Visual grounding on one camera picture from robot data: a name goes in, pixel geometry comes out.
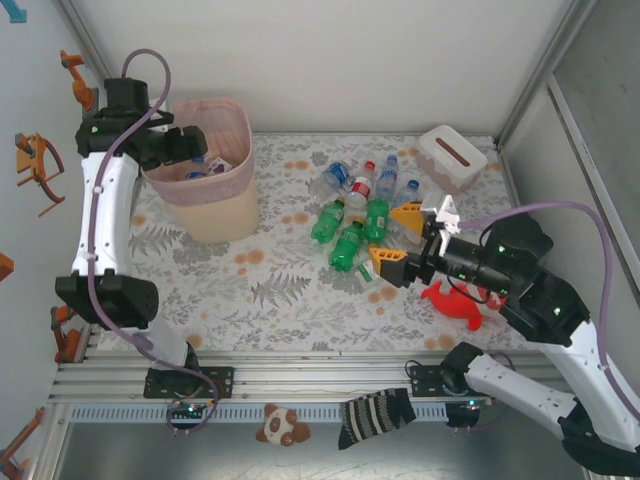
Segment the brown white panda plush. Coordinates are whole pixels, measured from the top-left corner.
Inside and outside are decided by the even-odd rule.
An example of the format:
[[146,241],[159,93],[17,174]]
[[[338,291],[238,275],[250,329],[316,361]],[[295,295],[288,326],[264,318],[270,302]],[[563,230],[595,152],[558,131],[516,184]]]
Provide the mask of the brown white panda plush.
[[264,407],[264,415],[265,422],[256,433],[260,443],[290,447],[311,438],[310,427],[299,421],[294,409],[269,403]]

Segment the floral tablecloth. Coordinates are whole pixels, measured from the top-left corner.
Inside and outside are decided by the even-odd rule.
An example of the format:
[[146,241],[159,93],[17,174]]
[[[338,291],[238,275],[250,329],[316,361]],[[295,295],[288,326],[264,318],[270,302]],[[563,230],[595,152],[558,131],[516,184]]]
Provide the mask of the floral tablecloth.
[[352,169],[399,160],[398,182],[435,183],[417,166],[409,135],[258,135],[254,139],[260,222],[255,233],[201,245],[149,185],[130,229],[135,273],[153,281],[171,327],[198,350],[413,351],[450,349],[460,341],[516,350],[524,338],[490,306],[483,324],[441,315],[422,286],[366,284],[356,270],[330,267],[330,245],[310,237],[322,204],[309,182],[334,161]]

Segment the white tissue box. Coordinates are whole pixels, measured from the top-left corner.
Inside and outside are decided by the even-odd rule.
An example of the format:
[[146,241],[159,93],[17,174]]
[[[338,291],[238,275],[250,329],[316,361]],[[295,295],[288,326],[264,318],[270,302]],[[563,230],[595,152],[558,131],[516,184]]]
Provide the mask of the white tissue box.
[[488,164],[486,156],[448,125],[440,125],[418,140],[416,163],[447,193],[468,189]]

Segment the aluminium frame post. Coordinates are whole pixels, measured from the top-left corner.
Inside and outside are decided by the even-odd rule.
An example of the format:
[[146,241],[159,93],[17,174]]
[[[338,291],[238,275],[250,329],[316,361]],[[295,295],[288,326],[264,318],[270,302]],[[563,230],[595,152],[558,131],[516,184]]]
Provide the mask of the aluminium frame post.
[[548,77],[555,71],[576,36],[588,20],[600,0],[571,0],[562,15],[551,39],[542,52],[540,59],[527,80],[505,124],[496,137],[496,146],[501,150],[514,135],[537,92],[545,85]]
[[102,83],[106,78],[110,78],[112,69],[74,0],[52,0],[52,3],[98,81]]

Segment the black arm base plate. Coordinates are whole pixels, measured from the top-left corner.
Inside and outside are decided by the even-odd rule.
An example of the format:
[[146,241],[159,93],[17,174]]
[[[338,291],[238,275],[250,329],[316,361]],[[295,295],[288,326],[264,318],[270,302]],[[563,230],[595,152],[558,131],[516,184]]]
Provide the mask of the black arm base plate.
[[439,365],[408,361],[404,370],[416,398],[490,398],[488,394],[473,390],[461,375],[447,373]]
[[[201,367],[216,387],[218,397],[222,399],[232,396],[234,384],[233,367]],[[175,370],[158,370],[149,368],[145,377],[143,397],[146,399],[213,399],[211,385],[193,375]]]

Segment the red shark toy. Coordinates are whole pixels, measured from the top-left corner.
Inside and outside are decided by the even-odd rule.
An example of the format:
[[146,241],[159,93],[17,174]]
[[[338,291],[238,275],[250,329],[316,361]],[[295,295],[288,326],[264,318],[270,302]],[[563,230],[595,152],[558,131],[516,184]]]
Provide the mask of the red shark toy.
[[466,320],[470,331],[477,331],[482,327],[484,315],[480,304],[471,299],[469,290],[464,285],[454,285],[448,293],[440,288],[441,281],[427,287],[421,294],[422,300],[428,300],[437,312],[454,320]]

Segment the crushed blue label bottle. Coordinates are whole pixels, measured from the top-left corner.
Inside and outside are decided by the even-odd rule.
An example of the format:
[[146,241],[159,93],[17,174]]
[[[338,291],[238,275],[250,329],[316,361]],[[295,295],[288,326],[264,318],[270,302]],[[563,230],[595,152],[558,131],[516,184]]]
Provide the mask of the crushed blue label bottle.
[[332,162],[308,187],[309,194],[317,200],[326,200],[338,194],[350,178],[349,167],[344,162]]

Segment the grey side panel bar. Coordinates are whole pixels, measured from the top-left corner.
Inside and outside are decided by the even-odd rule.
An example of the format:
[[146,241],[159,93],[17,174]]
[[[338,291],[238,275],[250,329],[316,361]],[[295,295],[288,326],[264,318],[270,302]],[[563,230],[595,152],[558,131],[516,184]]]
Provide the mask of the grey side panel bar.
[[605,226],[612,238],[616,256],[621,264],[624,276],[633,293],[636,303],[640,306],[640,257],[626,232],[622,219],[617,213],[614,202],[609,195],[606,185],[598,171],[593,156],[579,129],[570,106],[561,92],[560,85],[553,74],[547,81],[547,92],[554,105],[557,116],[563,125],[565,135],[574,150],[574,155],[588,184],[591,196],[601,214]]

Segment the aluminium rail beam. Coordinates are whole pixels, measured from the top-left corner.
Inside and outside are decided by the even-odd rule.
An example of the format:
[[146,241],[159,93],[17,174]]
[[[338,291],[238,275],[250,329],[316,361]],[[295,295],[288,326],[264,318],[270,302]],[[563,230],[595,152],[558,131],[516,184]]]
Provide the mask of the aluminium rail beam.
[[[203,366],[235,370],[236,402],[342,402],[386,388],[407,387],[408,360],[438,365],[444,351],[386,352],[214,352],[200,351]],[[148,362],[136,352],[90,349],[80,363],[61,365],[51,403],[144,401]]]

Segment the lime label clear bottle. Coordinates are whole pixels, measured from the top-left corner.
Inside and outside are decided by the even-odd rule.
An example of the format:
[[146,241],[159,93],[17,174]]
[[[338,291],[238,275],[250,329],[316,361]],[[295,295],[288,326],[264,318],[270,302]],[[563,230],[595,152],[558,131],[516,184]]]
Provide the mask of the lime label clear bottle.
[[384,280],[376,272],[371,259],[355,267],[355,276],[365,291],[377,288],[384,283]]

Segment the red toothy monster toy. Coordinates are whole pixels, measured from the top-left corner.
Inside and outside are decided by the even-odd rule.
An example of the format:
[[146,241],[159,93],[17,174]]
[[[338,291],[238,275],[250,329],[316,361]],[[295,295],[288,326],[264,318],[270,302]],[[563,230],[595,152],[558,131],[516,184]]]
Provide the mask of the red toothy monster toy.
[[485,288],[468,285],[469,294],[477,300],[477,304],[487,311],[498,312],[504,305],[505,298]]

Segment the beige bin with pink liner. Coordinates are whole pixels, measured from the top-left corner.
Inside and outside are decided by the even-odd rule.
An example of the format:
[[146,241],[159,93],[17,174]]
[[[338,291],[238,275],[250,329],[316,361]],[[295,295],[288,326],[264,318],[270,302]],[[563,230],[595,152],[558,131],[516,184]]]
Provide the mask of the beige bin with pink liner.
[[259,224],[259,206],[252,132],[244,108],[232,99],[215,97],[181,102],[174,115],[176,126],[193,125],[203,131],[205,162],[221,157],[234,169],[186,180],[190,161],[184,161],[146,172],[145,179],[193,240],[213,244],[249,236]]

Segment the black white striped sock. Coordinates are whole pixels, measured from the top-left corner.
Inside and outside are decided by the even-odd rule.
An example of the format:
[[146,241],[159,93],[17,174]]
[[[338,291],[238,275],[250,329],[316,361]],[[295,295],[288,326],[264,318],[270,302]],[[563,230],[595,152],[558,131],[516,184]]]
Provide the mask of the black white striped sock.
[[389,388],[340,404],[338,449],[407,426],[416,419],[406,388]]

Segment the red label red-cap bottle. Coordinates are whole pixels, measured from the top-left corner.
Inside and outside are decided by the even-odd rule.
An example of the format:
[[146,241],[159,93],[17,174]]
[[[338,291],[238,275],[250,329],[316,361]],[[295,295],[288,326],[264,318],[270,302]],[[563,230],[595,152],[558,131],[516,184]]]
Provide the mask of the red label red-cap bottle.
[[345,197],[346,205],[353,209],[362,209],[369,201],[373,189],[376,165],[366,161],[361,171],[354,177]]

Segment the small lit circuit board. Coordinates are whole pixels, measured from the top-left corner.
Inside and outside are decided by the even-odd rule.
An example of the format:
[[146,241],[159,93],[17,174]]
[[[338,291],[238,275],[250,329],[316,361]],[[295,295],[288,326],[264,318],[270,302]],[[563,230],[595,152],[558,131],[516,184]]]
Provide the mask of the small lit circuit board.
[[205,410],[205,404],[178,402],[169,407],[168,413],[172,420],[200,420]]
[[445,410],[447,415],[446,425],[450,428],[473,428],[476,426],[481,412],[482,404],[476,400],[464,402],[447,402]]

